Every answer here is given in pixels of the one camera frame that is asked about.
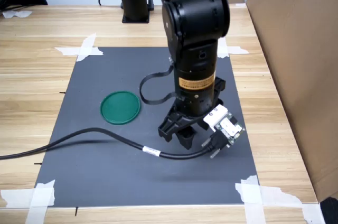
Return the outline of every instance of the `black ribbon cable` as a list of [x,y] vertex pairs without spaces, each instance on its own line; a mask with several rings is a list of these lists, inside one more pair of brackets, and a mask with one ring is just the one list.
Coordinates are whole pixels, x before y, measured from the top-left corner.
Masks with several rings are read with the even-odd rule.
[[165,72],[152,73],[152,74],[149,74],[149,75],[147,75],[146,77],[143,78],[143,80],[139,84],[139,95],[141,96],[141,99],[145,104],[158,105],[158,104],[162,104],[162,103],[168,101],[172,97],[176,97],[175,92],[169,93],[168,95],[166,95],[164,98],[162,98],[160,100],[148,100],[148,99],[144,98],[144,96],[142,95],[142,86],[146,81],[153,79],[153,78],[168,76],[173,71],[173,69],[174,69],[174,66],[170,65],[169,69]]

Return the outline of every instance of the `black mat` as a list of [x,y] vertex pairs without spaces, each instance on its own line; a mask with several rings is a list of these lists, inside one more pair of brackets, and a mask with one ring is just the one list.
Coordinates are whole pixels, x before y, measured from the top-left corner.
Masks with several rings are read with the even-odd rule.
[[[158,106],[142,104],[139,116],[126,125],[111,125],[101,118],[100,103],[109,93],[128,90],[138,95],[145,75],[167,70],[168,49],[100,50],[103,56],[89,56],[75,64],[51,142],[76,130],[102,127],[169,153],[200,150],[210,129],[195,126],[199,133],[190,151],[175,136],[170,143],[158,136],[157,127],[174,99]],[[229,58],[218,59],[217,76],[227,81],[220,98],[244,124]],[[144,86],[149,99],[160,99],[173,90],[173,75]],[[105,135],[87,133],[48,151],[37,182],[55,179],[55,207],[236,204],[242,201],[235,183],[250,175],[256,175],[256,169],[246,133],[212,160],[206,155],[188,161],[158,158]]]

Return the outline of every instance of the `white cable label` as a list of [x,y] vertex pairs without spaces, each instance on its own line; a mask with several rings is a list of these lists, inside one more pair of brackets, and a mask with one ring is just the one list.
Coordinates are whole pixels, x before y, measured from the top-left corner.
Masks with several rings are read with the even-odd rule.
[[159,157],[159,154],[160,154],[159,150],[156,150],[156,149],[153,149],[153,148],[147,147],[147,146],[144,146],[142,148],[142,151],[145,152],[145,153],[151,154],[151,155],[155,155],[157,157]]

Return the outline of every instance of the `black robotic arm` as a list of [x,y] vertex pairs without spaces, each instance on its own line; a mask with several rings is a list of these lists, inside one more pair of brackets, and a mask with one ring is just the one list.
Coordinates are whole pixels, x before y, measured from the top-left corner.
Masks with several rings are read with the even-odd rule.
[[[198,123],[207,129],[203,117],[217,104],[222,104],[218,96],[226,83],[215,76],[215,69],[218,39],[229,29],[229,5],[227,0],[162,0],[162,3],[175,79],[175,95],[171,96],[176,100],[158,132],[168,142],[172,134],[176,134],[180,143],[189,149],[196,133],[191,125]],[[146,101],[142,85],[143,101],[158,104]]]

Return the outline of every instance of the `cable connector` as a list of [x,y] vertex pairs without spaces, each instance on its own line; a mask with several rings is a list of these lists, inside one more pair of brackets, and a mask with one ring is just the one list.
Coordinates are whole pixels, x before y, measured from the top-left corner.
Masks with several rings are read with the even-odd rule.
[[208,138],[202,147],[208,146],[211,151],[214,151],[210,158],[213,159],[225,146],[230,147],[229,140],[220,130],[216,130],[210,138]]
[[215,107],[203,120],[214,131],[202,144],[202,147],[207,146],[210,152],[214,151],[210,158],[214,158],[225,146],[232,146],[245,132],[245,128],[222,105]]

